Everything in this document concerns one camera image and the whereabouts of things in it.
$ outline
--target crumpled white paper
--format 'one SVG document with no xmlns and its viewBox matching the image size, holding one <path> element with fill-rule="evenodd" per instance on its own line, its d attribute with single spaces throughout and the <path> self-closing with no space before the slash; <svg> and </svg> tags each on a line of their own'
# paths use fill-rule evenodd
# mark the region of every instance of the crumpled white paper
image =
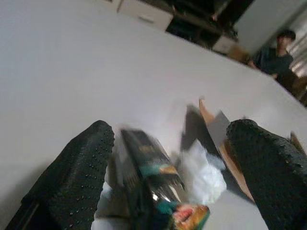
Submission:
<svg viewBox="0 0 307 230">
<path fill-rule="evenodd" d="M 226 183 L 220 171 L 224 169 L 223 161 L 210 155 L 198 140 L 188 152 L 181 153 L 180 161 L 179 173 L 190 203 L 212 204 L 226 190 Z"/>
</svg>

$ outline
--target textured black rubber pad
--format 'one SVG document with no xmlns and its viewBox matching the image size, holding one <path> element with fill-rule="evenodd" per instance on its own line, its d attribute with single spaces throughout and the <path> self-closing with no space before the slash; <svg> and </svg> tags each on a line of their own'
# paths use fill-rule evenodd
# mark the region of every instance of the textured black rubber pad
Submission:
<svg viewBox="0 0 307 230">
<path fill-rule="evenodd" d="M 248 188 L 271 230 L 305 229 L 307 157 L 287 139 L 237 120 L 227 128 Z"/>
<path fill-rule="evenodd" d="M 63 230 L 89 230 L 113 146 L 111 126 L 96 121 L 67 144 L 22 204 L 38 202 Z"/>
</svg>

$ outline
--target black hair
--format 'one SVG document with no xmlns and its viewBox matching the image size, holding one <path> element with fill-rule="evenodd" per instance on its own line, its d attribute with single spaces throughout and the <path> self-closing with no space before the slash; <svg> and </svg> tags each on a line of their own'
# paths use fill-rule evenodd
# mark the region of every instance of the black hair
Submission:
<svg viewBox="0 0 307 230">
<path fill-rule="evenodd" d="M 291 38 L 292 41 L 294 41 L 296 39 L 296 34 L 292 30 L 283 30 L 277 35 L 277 38 L 280 38 L 280 37 Z"/>
</svg>

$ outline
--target drawer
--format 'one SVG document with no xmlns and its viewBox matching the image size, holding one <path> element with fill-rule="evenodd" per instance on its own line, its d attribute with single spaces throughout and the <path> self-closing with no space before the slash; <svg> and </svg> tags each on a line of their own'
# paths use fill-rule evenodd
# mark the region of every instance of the drawer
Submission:
<svg viewBox="0 0 307 230">
<path fill-rule="evenodd" d="M 123 0 L 118 12 L 163 31 L 173 19 L 172 14 L 138 0 Z"/>
<path fill-rule="evenodd" d="M 99 0 L 104 7 L 117 11 L 121 0 Z"/>
</svg>

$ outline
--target white tabletop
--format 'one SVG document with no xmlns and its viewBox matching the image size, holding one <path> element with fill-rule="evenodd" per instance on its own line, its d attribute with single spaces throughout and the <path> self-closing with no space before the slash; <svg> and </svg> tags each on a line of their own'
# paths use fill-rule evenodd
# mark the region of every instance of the white tabletop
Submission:
<svg viewBox="0 0 307 230">
<path fill-rule="evenodd" d="M 68 141 L 98 119 L 115 131 L 142 128 L 170 152 L 186 105 L 203 95 L 210 111 L 245 115 L 282 136 L 292 130 L 307 147 L 307 112 L 273 79 L 99 1 L 4 0 L 0 29 L 0 228 Z M 221 197 L 228 207 L 245 207 L 229 196 Z M 213 208 L 208 226 L 247 229 L 245 210 L 263 223 L 255 207 L 231 218 L 222 209 Z"/>
</svg>

